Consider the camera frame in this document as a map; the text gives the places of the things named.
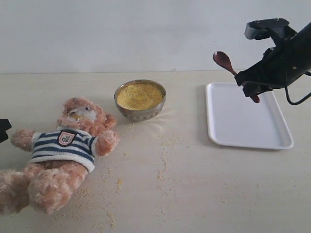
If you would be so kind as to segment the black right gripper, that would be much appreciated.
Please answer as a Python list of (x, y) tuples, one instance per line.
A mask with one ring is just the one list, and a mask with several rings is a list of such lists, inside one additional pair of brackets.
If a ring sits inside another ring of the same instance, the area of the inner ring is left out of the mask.
[(285, 87), (311, 68), (311, 25), (296, 32), (285, 28), (284, 38), (272, 38), (274, 49), (262, 61), (234, 76), (246, 97)]

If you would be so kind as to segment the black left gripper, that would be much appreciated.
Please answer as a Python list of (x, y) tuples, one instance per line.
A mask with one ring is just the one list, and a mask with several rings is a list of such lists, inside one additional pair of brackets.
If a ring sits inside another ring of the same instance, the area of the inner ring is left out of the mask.
[(0, 143), (8, 140), (7, 131), (11, 129), (12, 125), (9, 119), (0, 119)]

